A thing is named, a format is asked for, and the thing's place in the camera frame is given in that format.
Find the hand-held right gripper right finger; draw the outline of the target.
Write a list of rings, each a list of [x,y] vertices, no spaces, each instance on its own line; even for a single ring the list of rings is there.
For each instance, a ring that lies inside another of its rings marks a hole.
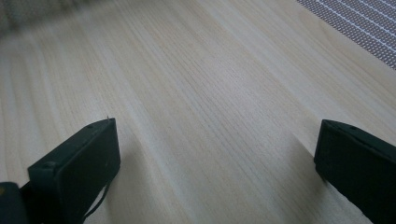
[[[314,163],[320,176],[374,224],[396,224],[396,147],[349,124],[321,122]]]

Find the grey woven mat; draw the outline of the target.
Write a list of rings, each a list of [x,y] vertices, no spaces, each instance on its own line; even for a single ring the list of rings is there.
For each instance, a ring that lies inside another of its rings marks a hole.
[[[396,70],[396,0],[296,0]]]

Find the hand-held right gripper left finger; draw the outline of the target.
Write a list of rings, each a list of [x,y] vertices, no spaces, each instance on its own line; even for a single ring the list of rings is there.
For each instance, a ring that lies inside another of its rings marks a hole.
[[[116,121],[89,124],[28,168],[22,188],[34,224],[82,224],[120,169]]]

